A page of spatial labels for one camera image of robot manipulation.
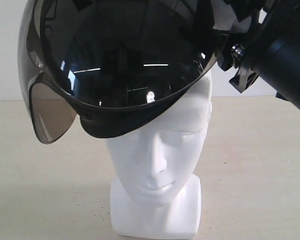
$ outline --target beige table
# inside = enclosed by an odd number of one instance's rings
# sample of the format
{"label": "beige table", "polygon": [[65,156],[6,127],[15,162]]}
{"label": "beige table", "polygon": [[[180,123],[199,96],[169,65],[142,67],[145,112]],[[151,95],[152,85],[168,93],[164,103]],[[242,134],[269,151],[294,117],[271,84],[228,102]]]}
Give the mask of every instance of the beige table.
{"label": "beige table", "polygon": [[[197,240],[300,239],[300,112],[273,97],[214,98],[195,173]],[[109,215],[113,165],[76,121],[40,144],[23,102],[0,102],[0,240],[124,240]]]}

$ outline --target mannequin base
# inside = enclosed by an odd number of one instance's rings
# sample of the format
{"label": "mannequin base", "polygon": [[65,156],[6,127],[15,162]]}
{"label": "mannequin base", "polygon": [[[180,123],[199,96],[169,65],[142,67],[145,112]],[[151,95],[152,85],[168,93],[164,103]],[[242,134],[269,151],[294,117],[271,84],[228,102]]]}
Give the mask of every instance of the mannequin base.
{"label": "mannequin base", "polygon": [[170,205],[140,206],[127,194],[120,180],[111,184],[110,211],[119,236],[154,240],[191,240],[201,218],[200,179],[192,174]]}

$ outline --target white wall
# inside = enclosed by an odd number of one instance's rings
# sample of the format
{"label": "white wall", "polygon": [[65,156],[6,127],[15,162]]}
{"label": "white wall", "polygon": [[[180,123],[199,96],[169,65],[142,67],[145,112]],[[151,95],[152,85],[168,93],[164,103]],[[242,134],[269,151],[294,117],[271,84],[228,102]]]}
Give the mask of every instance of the white wall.
{"label": "white wall", "polygon": [[[18,70],[17,42],[26,0],[0,0],[0,101],[21,100]],[[212,69],[213,96],[241,96],[229,80],[235,69],[223,72],[217,65]],[[274,95],[275,91],[262,79],[242,96]]]}

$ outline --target mannequin face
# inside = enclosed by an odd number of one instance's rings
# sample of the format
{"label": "mannequin face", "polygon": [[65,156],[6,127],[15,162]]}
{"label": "mannequin face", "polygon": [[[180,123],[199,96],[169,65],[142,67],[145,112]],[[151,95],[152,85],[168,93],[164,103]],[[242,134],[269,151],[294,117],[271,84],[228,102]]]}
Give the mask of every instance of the mannequin face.
{"label": "mannequin face", "polygon": [[106,140],[116,173],[137,204],[171,204],[195,170],[211,116],[210,81],[200,80],[147,125]]}

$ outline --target black cylinder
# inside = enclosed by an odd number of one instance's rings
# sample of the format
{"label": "black cylinder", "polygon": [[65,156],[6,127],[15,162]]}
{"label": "black cylinder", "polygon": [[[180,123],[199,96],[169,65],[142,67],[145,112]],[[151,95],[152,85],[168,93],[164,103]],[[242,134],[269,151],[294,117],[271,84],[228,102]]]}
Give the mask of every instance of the black cylinder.
{"label": "black cylinder", "polygon": [[287,22],[252,70],[300,110],[300,13]]}

